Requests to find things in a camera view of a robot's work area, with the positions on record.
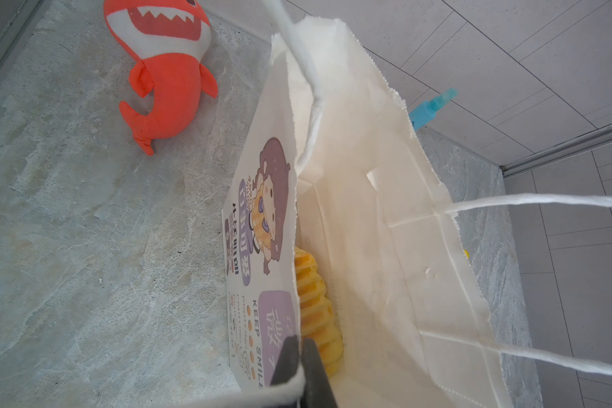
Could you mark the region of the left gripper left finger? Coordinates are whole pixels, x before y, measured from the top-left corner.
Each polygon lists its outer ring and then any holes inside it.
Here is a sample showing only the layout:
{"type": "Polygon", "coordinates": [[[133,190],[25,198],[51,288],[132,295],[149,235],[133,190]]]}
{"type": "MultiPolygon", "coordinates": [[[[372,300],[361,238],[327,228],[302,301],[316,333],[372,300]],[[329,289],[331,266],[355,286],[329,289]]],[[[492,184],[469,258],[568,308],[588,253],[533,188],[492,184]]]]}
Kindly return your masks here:
{"type": "Polygon", "coordinates": [[[297,373],[300,362],[300,337],[290,336],[283,342],[270,385],[287,384],[297,373]]]}

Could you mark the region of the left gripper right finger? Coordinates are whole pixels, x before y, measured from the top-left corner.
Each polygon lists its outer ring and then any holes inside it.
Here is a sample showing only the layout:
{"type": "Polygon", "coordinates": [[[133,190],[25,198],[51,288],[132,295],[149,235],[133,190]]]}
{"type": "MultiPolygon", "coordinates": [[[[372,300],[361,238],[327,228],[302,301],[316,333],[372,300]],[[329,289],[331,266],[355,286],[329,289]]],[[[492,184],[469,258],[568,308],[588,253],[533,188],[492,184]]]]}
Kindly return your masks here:
{"type": "Polygon", "coordinates": [[[338,408],[316,342],[311,338],[302,341],[301,366],[304,369],[305,386],[299,407],[338,408]]]}

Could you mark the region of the lumpy yellow long bread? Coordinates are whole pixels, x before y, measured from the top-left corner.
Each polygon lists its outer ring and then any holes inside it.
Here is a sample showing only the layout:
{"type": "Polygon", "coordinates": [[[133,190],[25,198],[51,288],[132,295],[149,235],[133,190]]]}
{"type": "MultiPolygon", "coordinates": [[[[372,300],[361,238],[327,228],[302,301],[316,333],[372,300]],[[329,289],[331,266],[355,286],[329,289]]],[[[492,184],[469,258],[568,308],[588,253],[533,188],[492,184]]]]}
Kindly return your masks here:
{"type": "Polygon", "coordinates": [[[316,343],[326,375],[335,375],[343,360],[343,337],[326,283],[314,256],[295,248],[294,267],[300,308],[302,338],[316,343]]]}

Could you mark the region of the white paper bag with print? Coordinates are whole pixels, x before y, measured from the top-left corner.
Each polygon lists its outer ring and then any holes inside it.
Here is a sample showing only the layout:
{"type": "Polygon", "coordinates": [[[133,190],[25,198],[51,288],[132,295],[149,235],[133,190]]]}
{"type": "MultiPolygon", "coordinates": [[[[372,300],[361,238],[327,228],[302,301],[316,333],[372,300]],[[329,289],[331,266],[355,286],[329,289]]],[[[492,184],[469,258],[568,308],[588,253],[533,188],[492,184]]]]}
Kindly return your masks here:
{"type": "Polygon", "coordinates": [[[496,341],[467,259],[460,212],[612,197],[516,194],[453,202],[408,117],[341,20],[279,31],[270,72],[222,210],[229,358],[240,391],[202,407],[297,406],[299,363],[270,382],[283,342],[302,338],[294,255],[316,259],[343,337],[328,377],[341,407],[509,407],[504,355],[612,377],[612,365],[496,341]]]}

